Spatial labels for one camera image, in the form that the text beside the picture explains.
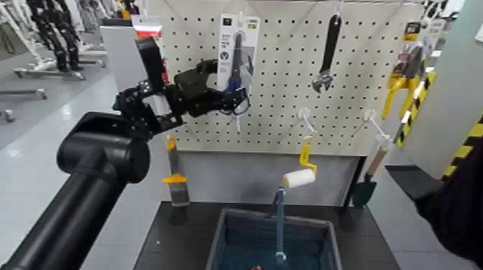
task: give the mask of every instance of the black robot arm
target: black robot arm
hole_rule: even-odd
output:
[[[162,79],[164,67],[152,38],[138,42],[149,79],[120,92],[110,113],[86,113],[65,137],[57,165],[70,176],[0,270],[75,270],[88,252],[128,183],[144,179],[150,167],[147,142],[156,134],[215,110],[236,108],[245,89],[218,92],[206,86],[216,61]],[[156,116],[143,99],[164,95],[171,113]]]

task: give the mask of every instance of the floor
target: floor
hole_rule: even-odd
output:
[[[49,99],[0,97],[0,109],[11,107],[17,121],[0,121],[0,261],[8,259],[65,181],[57,169],[55,152],[63,137],[86,111],[110,111],[116,95],[109,70],[89,67],[86,81],[70,78],[18,79],[12,68],[26,65],[28,55],[1,62],[2,88],[47,89]],[[386,164],[410,164],[392,150]],[[411,201],[381,169],[369,207],[401,269],[475,270],[472,263],[448,253]],[[152,194],[155,183],[130,186],[102,230],[84,269],[131,270],[159,206]]]

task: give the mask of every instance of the white roller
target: white roller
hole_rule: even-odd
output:
[[[284,174],[283,179],[285,182],[285,186],[292,188],[315,182],[316,175],[313,173],[312,169],[300,169],[298,171]]]

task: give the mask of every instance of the blue handle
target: blue handle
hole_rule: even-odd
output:
[[[283,252],[283,223],[285,220],[284,210],[283,210],[283,197],[285,195],[285,190],[279,188],[276,194],[277,197],[277,253],[275,253],[275,258],[278,264],[283,264],[287,259],[287,256]]]

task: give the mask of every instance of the paint roller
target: paint roller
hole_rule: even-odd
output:
[[[299,158],[300,165],[307,167],[307,169],[299,169],[298,171],[284,174],[283,179],[286,187],[300,187],[316,181],[317,166],[308,163],[308,156],[311,151],[311,140],[312,136],[305,138],[305,143]]]

